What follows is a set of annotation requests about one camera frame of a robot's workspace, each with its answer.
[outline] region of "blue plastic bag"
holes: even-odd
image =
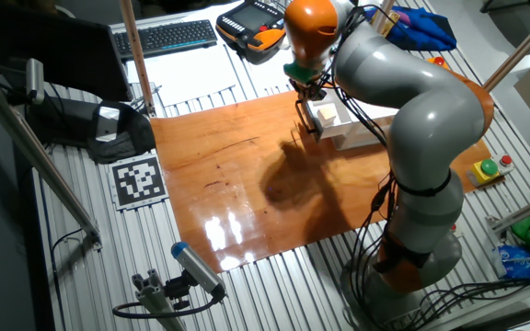
[[[506,273],[502,276],[505,279],[530,279],[530,252],[526,249],[513,246],[502,245],[494,248]]]

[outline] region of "metal pole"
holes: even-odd
[[[26,123],[24,117],[7,104],[7,100],[1,90],[0,123],[9,133],[14,143],[48,183],[64,207],[85,230],[87,236],[94,242],[94,248],[100,249],[98,227],[91,221],[81,202],[66,184],[61,173],[59,173],[44,148],[42,148],[38,138]]]
[[[136,72],[138,73],[138,80],[140,87],[143,90],[144,105],[148,116],[156,117],[155,103],[153,101],[153,93],[151,92],[151,85],[148,82],[148,74],[146,73],[146,66],[144,65],[143,45],[138,36],[138,29],[136,28],[136,18],[134,17],[133,3],[131,0],[120,0],[121,15],[124,18],[124,26],[126,27],[126,34],[130,41],[132,48],[132,56],[134,64],[136,65]]]
[[[392,6],[396,0],[384,0],[384,3],[382,4],[382,10],[389,16],[390,11],[392,10]],[[384,16],[379,10],[375,12],[376,17],[374,21],[373,27],[375,28],[375,31],[377,33],[382,34],[382,30],[384,29],[384,25],[387,21],[387,17]]]
[[[492,230],[494,231],[495,234],[501,233],[504,229],[512,226],[513,224],[529,216],[530,216],[530,203],[524,206],[523,208],[521,208],[521,210],[516,211],[508,215],[504,219],[496,222],[496,224],[492,226]]]
[[[488,92],[494,89],[498,83],[518,64],[527,53],[530,52],[530,35],[516,48],[516,51],[504,61],[494,74],[484,84]]]

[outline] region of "red button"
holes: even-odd
[[[501,164],[507,166],[513,162],[512,158],[509,155],[505,155],[501,159]]]

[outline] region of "wooden board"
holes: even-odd
[[[172,119],[151,119],[181,240],[216,271],[361,226],[389,171],[381,145],[316,143],[287,92]],[[480,141],[452,168],[490,157]]]

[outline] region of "black keyboard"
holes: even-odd
[[[145,56],[210,47],[216,44],[216,35],[207,19],[139,29],[138,35],[143,44]],[[123,60],[130,60],[133,57],[133,51],[126,32],[117,33],[114,38],[120,57]]]

